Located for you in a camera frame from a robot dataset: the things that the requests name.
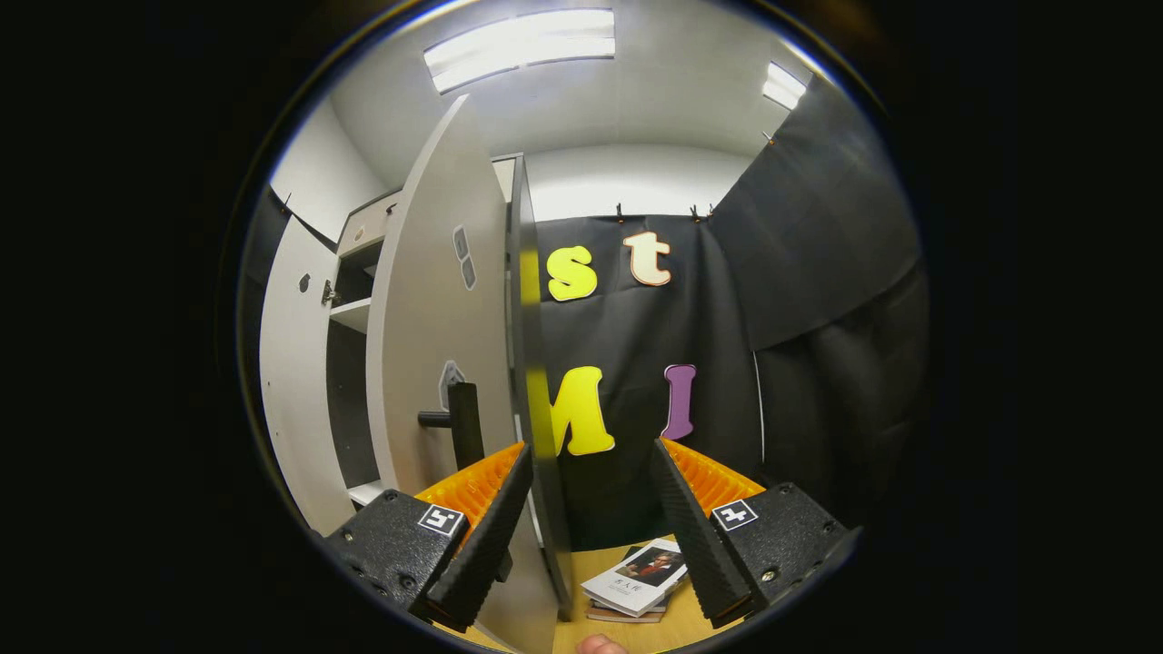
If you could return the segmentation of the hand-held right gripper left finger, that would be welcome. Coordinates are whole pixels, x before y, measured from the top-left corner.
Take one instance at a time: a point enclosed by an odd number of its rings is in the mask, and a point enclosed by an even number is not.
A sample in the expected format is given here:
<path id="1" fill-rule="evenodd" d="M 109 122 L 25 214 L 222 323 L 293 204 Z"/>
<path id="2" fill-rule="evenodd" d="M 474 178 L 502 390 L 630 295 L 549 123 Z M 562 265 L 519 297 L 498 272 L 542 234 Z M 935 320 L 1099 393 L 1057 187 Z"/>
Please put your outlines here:
<path id="1" fill-rule="evenodd" d="M 324 542 L 383 604 L 465 632 L 497 582 L 531 488 L 514 443 L 418 495 L 388 489 Z"/>

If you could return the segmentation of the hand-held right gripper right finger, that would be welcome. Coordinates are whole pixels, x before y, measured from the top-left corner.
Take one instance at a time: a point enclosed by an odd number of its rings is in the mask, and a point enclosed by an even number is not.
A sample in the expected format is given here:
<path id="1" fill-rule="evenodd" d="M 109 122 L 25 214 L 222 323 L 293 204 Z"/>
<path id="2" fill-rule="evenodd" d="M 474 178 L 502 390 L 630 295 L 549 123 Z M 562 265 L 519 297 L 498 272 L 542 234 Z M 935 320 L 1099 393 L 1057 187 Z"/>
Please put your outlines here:
<path id="1" fill-rule="evenodd" d="M 651 479 L 714 628 L 789 613 L 861 543 L 859 527 L 849 529 L 790 481 L 759 486 L 675 440 L 652 443 Z"/>

